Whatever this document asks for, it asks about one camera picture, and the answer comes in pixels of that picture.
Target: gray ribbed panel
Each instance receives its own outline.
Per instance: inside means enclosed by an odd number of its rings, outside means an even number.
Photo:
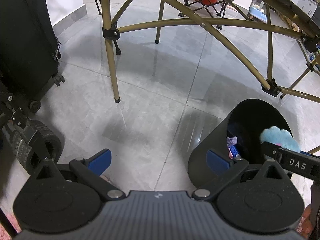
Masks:
[[[244,233],[226,224],[211,204],[192,200],[184,191],[132,191],[108,202],[90,224],[73,232],[44,236],[23,231],[17,240],[302,240],[291,231],[276,236]]]

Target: blue plush toy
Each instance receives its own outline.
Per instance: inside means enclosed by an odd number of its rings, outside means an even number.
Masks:
[[[299,144],[287,130],[280,130],[276,126],[263,130],[260,134],[260,143],[269,142],[294,152],[300,152]]]

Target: metal bolt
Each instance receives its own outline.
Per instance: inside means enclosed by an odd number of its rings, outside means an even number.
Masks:
[[[111,198],[120,198],[123,195],[123,192],[118,189],[112,189],[108,191],[107,195],[108,197],[111,197]]]
[[[197,197],[208,197],[210,195],[210,191],[207,189],[197,189],[195,191],[195,195]]]

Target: finger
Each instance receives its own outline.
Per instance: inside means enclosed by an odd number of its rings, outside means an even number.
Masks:
[[[301,232],[300,235],[301,235],[302,237],[304,237],[305,239],[308,239],[308,235],[307,235],[306,233]]]
[[[302,225],[302,232],[309,234],[313,230],[313,225],[311,224],[311,221],[309,219],[306,219]]]
[[[303,216],[304,218],[307,218],[307,217],[310,216],[310,214],[311,214],[311,204],[308,205],[308,206],[305,208],[302,216]]]

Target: black trash can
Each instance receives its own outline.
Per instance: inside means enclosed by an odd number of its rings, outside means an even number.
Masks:
[[[207,152],[218,159],[214,165],[223,170],[232,166],[229,158],[227,136],[237,136],[237,150],[242,158],[252,164],[262,164],[259,136],[264,129],[277,126],[291,133],[289,125],[269,103],[260,99],[247,99],[239,103],[228,116],[193,150],[188,162],[188,174],[195,187],[200,187],[218,175],[207,164]]]

